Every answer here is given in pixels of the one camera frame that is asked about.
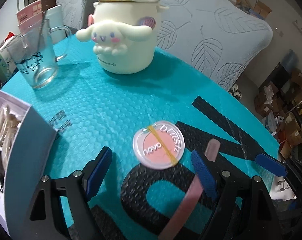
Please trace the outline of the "metal spoon in mug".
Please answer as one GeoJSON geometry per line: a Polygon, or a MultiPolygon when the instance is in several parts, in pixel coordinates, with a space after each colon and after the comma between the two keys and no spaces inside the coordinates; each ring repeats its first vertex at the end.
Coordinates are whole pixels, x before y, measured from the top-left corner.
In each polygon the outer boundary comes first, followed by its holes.
{"type": "Polygon", "coordinates": [[[43,35],[43,28],[44,28],[44,25],[45,25],[45,20],[46,20],[46,11],[43,12],[43,19],[42,19],[42,22],[41,22],[41,25],[40,25],[40,29],[39,29],[39,37],[38,37],[38,44],[37,44],[37,70],[35,71],[35,75],[34,75],[34,81],[35,83],[38,82],[38,75],[39,75],[39,72],[40,72],[40,47],[41,47],[41,37],[43,35]]]}

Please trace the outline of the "pink paper cups stack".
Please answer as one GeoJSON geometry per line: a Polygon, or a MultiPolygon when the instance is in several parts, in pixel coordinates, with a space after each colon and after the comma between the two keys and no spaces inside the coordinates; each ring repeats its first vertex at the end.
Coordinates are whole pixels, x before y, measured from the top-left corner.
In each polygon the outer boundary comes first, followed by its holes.
{"type": "Polygon", "coordinates": [[[30,27],[43,20],[42,0],[37,0],[16,13],[20,33],[25,33],[30,27]]]}

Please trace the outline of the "open lavender gift box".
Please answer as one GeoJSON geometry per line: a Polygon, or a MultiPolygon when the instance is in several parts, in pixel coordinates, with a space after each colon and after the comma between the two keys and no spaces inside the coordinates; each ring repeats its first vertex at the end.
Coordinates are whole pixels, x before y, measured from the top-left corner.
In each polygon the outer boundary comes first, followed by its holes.
{"type": "Polygon", "coordinates": [[[57,132],[31,105],[0,90],[0,108],[2,105],[8,105],[22,122],[10,151],[4,192],[0,193],[0,224],[12,239],[21,239],[28,205],[57,132]]]}

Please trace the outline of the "teal bubble mailer mat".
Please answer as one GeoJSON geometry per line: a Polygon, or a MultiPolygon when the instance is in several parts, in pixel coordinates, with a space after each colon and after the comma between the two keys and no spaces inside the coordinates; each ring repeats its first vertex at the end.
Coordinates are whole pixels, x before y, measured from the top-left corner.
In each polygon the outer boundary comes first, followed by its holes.
{"type": "Polygon", "coordinates": [[[92,47],[72,38],[50,84],[33,89],[17,73],[3,90],[58,129],[45,168],[51,178],[111,148],[112,163],[89,203],[111,239],[157,239],[193,180],[191,152],[204,152],[212,138],[220,141],[219,159],[271,187],[273,175],[254,158],[275,157],[278,143],[223,87],[161,49],[145,70],[112,74],[92,47]]]}

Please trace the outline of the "pale mint tumbler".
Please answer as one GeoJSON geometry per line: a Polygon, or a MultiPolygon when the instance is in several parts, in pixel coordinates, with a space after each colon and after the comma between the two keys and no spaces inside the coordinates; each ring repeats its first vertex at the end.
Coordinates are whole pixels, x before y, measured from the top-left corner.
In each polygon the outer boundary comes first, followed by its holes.
{"type": "MultiPolygon", "coordinates": [[[[62,26],[64,24],[62,6],[57,5],[51,9],[48,9],[46,11],[45,18],[49,20],[50,28],[62,26]]],[[[53,44],[56,44],[66,38],[65,31],[56,30],[52,33],[51,37],[53,44]]]]}

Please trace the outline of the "pink slim rectangular tube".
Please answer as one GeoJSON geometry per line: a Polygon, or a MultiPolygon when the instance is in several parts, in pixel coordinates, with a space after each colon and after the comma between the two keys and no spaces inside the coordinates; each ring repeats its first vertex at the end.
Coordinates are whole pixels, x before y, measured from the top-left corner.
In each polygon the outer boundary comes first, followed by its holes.
{"type": "Polygon", "coordinates": [[[171,217],[165,228],[159,234],[158,239],[174,239],[178,232],[182,229],[187,222],[191,213],[195,209],[195,206],[200,199],[203,186],[200,182],[198,175],[196,174],[188,188],[182,202],[171,217]]]}

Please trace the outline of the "glass Hello Kitty mug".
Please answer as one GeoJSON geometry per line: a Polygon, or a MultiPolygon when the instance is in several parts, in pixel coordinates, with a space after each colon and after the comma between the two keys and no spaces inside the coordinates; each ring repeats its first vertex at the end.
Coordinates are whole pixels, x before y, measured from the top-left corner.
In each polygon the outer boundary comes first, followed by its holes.
{"type": "Polygon", "coordinates": [[[50,83],[58,73],[58,62],[67,56],[67,49],[62,55],[56,55],[54,52],[52,33],[56,30],[65,31],[67,44],[71,40],[71,30],[62,25],[60,27],[50,28],[49,20],[45,20],[43,35],[40,47],[40,72],[38,82],[35,83],[34,75],[37,70],[37,44],[39,29],[41,23],[30,27],[25,33],[19,34],[9,45],[8,52],[11,55],[18,71],[25,78],[27,83],[33,89],[39,89],[50,83]]]}

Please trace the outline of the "green white medicine box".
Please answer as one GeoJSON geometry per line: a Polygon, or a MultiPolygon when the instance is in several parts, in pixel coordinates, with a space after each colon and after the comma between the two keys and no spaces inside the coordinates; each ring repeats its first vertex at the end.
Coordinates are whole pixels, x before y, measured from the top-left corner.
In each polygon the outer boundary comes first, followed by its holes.
{"type": "Polygon", "coordinates": [[[0,81],[2,83],[8,81],[16,70],[16,65],[8,52],[8,47],[15,40],[15,38],[16,36],[10,37],[0,47],[0,81]]]}

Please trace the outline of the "grey leaf-pattern chair cover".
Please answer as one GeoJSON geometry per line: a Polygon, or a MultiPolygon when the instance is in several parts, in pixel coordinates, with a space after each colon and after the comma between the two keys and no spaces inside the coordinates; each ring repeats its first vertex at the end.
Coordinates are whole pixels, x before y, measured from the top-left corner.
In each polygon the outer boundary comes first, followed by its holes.
{"type": "Polygon", "coordinates": [[[270,44],[271,27],[228,0],[160,0],[157,47],[229,90],[250,61],[270,44]]]}

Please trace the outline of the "cream Cinnamoroll water bottle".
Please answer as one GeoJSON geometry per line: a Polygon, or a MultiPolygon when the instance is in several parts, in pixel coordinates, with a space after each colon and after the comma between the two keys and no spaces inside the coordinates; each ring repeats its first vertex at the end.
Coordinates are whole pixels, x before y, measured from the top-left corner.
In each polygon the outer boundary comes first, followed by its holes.
{"type": "Polygon", "coordinates": [[[153,60],[161,14],[160,0],[96,0],[88,27],[76,32],[93,41],[99,64],[114,74],[133,74],[153,60]]]}

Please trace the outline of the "round pink blush compact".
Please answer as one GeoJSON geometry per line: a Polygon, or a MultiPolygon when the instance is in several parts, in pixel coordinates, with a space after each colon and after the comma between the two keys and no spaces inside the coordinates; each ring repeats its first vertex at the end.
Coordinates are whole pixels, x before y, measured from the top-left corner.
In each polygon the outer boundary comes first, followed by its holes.
{"type": "Polygon", "coordinates": [[[133,150],[142,165],[165,170],[178,164],[184,154],[185,140],[176,125],[162,120],[135,133],[133,150]]]}

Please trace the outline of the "pearly wavy hair claw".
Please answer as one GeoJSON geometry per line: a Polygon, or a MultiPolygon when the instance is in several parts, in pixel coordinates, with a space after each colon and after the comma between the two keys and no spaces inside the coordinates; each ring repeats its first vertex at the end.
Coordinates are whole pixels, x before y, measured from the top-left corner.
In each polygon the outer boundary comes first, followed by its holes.
{"type": "Polygon", "coordinates": [[[2,161],[8,162],[15,135],[20,127],[21,119],[11,113],[9,105],[0,108],[0,147],[2,161]]]}

